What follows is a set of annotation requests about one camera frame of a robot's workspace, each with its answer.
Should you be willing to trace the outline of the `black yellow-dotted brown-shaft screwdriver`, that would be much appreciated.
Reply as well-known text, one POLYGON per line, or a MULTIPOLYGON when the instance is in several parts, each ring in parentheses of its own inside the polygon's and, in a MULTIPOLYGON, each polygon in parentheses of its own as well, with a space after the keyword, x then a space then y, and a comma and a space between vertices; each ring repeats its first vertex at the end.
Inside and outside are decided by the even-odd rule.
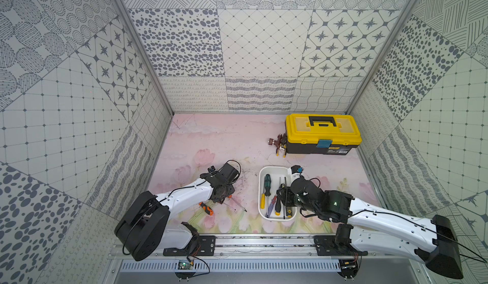
POLYGON ((284 199, 284 207, 285 207, 285 215, 284 219, 289 219, 292 217, 292 207, 288 204, 288 186, 287 186, 287 178, 284 177, 284 194, 285 194, 285 199, 284 199))

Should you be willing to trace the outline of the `large orange black screwdriver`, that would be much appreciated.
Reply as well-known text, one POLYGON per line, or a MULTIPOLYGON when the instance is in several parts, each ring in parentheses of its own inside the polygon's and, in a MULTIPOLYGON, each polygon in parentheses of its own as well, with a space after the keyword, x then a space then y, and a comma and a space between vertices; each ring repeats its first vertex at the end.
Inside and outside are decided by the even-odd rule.
POLYGON ((248 212, 246 208, 244 208, 239 202, 237 202, 234 198, 233 195, 229 195, 228 198, 233 201, 235 204, 237 204, 244 212, 248 212))

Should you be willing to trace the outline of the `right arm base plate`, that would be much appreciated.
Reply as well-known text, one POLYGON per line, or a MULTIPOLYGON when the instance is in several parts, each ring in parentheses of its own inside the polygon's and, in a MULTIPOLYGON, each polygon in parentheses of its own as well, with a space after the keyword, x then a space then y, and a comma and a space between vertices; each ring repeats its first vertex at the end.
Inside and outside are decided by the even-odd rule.
POLYGON ((332 235, 316 235, 313 241, 317 256, 368 256, 367 251, 359 251, 349 242, 337 242, 332 235))

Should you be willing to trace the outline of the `black yellow oval-grip screwdriver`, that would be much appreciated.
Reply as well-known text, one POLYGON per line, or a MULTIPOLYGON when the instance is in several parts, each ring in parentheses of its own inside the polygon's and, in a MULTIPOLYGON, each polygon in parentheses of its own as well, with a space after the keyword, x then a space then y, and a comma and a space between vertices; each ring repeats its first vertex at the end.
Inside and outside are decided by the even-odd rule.
POLYGON ((280 204, 281 204, 281 207, 282 207, 282 210, 283 210, 283 218, 286 219, 287 217, 287 209, 286 209, 286 195, 287 195, 287 191, 286 191, 286 183, 282 183, 280 185, 280 188, 278 189, 277 191, 278 193, 278 197, 279 197, 279 200, 280 200, 280 204))

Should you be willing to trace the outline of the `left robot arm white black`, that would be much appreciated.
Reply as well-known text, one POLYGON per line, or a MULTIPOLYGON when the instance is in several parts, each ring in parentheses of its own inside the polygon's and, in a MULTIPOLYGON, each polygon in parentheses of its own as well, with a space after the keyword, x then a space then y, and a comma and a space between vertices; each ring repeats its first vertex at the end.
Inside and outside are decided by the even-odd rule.
POLYGON ((114 234, 122 242, 122 253, 142 261, 155 250, 169 249, 194 256, 203 248, 198 230, 187 222, 171 226, 170 220, 191 207, 207 208, 207 202, 223 204, 234 192, 241 167, 236 160, 220 169, 208 168, 197 180, 158 195, 145 191, 125 212, 114 234))

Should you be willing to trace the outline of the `yellow handle screwdriver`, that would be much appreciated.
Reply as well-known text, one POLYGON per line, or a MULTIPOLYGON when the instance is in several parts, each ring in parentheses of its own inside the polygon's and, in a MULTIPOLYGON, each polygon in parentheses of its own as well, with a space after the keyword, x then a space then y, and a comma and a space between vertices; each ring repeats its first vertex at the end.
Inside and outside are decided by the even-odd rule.
POLYGON ((261 194, 261 200, 260 200, 260 209, 265 209, 266 206, 266 195, 264 193, 261 194))

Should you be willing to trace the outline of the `green black handle screwdriver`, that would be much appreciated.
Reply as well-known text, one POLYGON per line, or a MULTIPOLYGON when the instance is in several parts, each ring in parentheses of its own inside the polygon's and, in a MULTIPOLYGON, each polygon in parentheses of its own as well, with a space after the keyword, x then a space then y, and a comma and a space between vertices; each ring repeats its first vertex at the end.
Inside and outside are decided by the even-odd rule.
POLYGON ((264 176, 264 196, 268 197, 271 195, 271 176, 267 173, 264 176))

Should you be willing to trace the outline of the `white plastic storage box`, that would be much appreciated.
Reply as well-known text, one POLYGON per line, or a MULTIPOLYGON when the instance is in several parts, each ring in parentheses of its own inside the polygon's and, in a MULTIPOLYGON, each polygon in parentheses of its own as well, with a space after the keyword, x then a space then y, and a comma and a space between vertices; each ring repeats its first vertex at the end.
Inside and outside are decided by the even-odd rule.
POLYGON ((271 219, 268 219, 266 217, 266 210, 268 208, 268 205, 272 198, 277 195, 277 189, 280 185, 279 180, 281 180, 282 183, 284 183, 284 177, 287 178, 287 186, 291 186, 291 171, 288 168, 285 167, 274 167, 274 166, 269 166, 269 167, 264 167, 261 169, 259 173, 259 186, 258 186, 258 208, 259 208, 259 213, 261 217, 263 217, 265 220, 270 220, 270 221, 277 221, 277 222, 291 222, 297 215, 297 207, 292 207, 292 217, 289 219, 284 219, 283 218, 283 210, 281 210, 281 215, 280 216, 274 216, 271 219), (260 209, 260 200, 261 200, 261 194, 264 193, 264 176, 266 174, 269 174, 271 176, 271 195, 266 197, 266 206, 265 209, 260 209))

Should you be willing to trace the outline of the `blue transparent handle screwdriver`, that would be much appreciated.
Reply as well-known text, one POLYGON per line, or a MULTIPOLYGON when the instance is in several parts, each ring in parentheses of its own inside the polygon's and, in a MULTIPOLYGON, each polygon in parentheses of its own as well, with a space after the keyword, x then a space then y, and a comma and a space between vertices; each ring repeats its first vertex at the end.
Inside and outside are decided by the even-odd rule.
POLYGON ((278 212, 276 211, 276 203, 277 203, 277 196, 274 196, 270 201, 268 208, 266 210, 266 217, 268 219, 271 219, 274 216, 278 215, 278 212))

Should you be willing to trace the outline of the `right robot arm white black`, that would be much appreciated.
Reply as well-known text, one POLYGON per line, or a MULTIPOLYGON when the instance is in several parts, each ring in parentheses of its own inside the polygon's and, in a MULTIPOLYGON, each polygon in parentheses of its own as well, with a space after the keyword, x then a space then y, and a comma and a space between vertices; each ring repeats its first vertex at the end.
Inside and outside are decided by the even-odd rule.
POLYGON ((306 179, 300 166, 289 170, 286 189, 289 207, 298 207, 305 218, 316 217, 338 225, 334 243, 362 254, 382 252, 423 263, 437 275, 463 279, 460 245, 450 219, 404 215, 377 207, 348 193, 324 191, 306 179))

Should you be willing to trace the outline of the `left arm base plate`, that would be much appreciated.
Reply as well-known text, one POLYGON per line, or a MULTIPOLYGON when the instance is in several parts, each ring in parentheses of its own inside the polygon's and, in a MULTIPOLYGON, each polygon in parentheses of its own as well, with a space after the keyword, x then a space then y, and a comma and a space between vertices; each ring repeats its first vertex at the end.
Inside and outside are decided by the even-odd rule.
POLYGON ((212 257, 216 247, 216 236, 203 235, 192 238, 189 244, 183 248, 166 248, 163 250, 165 257, 212 257))

